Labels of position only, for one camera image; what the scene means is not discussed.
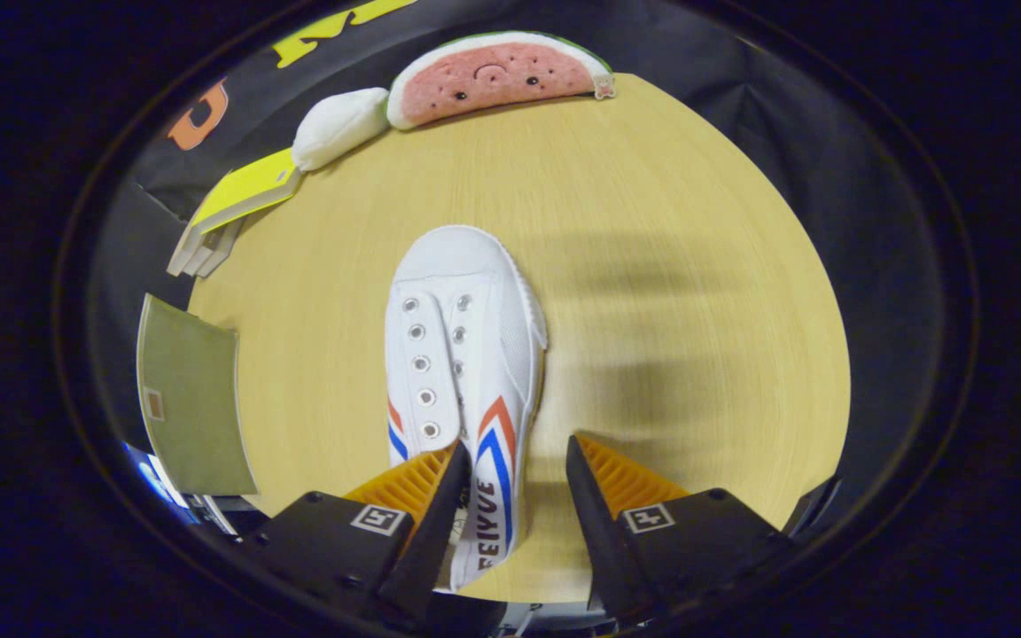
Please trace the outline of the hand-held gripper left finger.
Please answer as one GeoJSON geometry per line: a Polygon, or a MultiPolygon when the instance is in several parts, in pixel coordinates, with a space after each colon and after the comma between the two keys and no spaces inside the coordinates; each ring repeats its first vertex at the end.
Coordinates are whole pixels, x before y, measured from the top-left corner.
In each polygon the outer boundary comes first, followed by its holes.
{"type": "Polygon", "coordinates": [[[469,453],[418,454],[344,496],[311,490],[240,541],[247,560],[340,612],[386,625],[425,622],[469,453]]]}

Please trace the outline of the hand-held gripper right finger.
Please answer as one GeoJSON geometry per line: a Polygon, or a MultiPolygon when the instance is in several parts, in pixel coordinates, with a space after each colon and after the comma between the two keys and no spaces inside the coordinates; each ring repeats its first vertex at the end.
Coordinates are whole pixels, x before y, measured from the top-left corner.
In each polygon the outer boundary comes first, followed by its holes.
{"type": "Polygon", "coordinates": [[[583,433],[568,440],[565,472],[590,597],[622,626],[718,604],[794,552],[729,490],[690,493],[583,433]]]}

